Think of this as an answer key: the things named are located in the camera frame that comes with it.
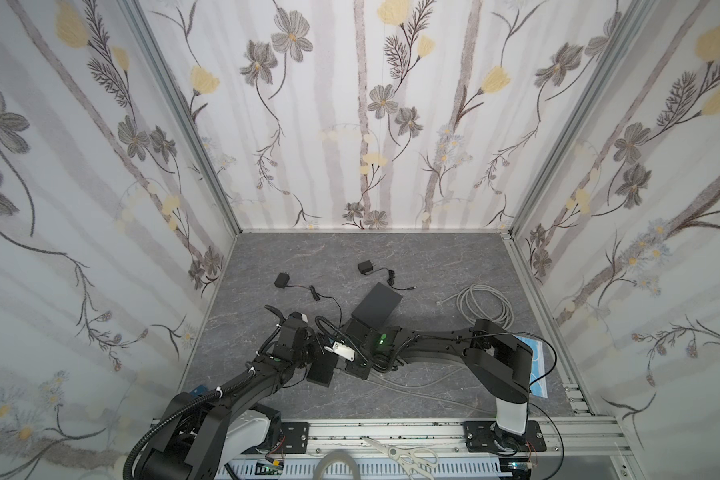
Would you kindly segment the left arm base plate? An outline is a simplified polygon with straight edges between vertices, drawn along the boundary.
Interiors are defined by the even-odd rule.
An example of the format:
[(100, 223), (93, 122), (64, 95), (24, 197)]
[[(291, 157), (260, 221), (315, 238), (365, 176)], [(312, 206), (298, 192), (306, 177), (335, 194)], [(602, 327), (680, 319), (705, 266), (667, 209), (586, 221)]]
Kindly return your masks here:
[(267, 454), (305, 454), (308, 448), (308, 422), (277, 423), (270, 427), (262, 450)]

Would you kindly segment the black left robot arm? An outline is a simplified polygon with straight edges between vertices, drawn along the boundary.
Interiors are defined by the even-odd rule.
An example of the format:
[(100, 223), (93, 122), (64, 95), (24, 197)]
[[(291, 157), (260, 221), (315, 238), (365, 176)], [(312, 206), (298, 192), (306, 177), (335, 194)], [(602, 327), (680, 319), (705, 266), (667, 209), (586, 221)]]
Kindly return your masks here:
[(270, 305), (266, 309), (279, 322), (244, 372), (200, 396), (174, 396), (160, 421), (127, 455), (124, 479), (213, 479), (232, 422), (314, 362), (319, 342), (306, 316), (284, 316)]

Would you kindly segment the slim ribbed black switch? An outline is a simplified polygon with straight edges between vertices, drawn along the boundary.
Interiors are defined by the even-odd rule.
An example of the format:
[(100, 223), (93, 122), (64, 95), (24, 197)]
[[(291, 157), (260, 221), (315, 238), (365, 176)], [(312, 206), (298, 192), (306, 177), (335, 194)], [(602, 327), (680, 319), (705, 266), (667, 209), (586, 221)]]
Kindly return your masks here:
[(325, 353), (316, 358), (307, 373), (308, 382), (329, 387), (334, 375), (334, 369), (338, 363), (338, 356), (333, 353)]

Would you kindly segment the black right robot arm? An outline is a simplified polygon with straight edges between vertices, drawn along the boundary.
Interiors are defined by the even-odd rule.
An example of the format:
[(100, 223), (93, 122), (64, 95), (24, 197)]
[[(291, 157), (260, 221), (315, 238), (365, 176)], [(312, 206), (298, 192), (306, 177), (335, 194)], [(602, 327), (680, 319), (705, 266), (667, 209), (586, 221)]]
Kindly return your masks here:
[(473, 326), (440, 332), (399, 326), (373, 329), (353, 319), (340, 329), (318, 316), (321, 360), (341, 358), (349, 372), (365, 380), (370, 372), (386, 374), (411, 363), (464, 365), (494, 397), (497, 429), (521, 437), (526, 432), (534, 351), (497, 323), (479, 319)]

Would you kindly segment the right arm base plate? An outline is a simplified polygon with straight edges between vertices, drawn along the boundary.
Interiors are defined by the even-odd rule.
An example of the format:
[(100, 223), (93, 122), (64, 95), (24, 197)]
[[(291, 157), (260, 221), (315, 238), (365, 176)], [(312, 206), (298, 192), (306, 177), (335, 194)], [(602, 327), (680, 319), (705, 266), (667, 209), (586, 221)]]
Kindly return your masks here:
[(513, 456), (547, 451), (545, 438), (537, 421), (527, 421), (523, 435), (500, 433), (493, 420), (465, 421), (462, 427), (466, 447), (470, 453)]

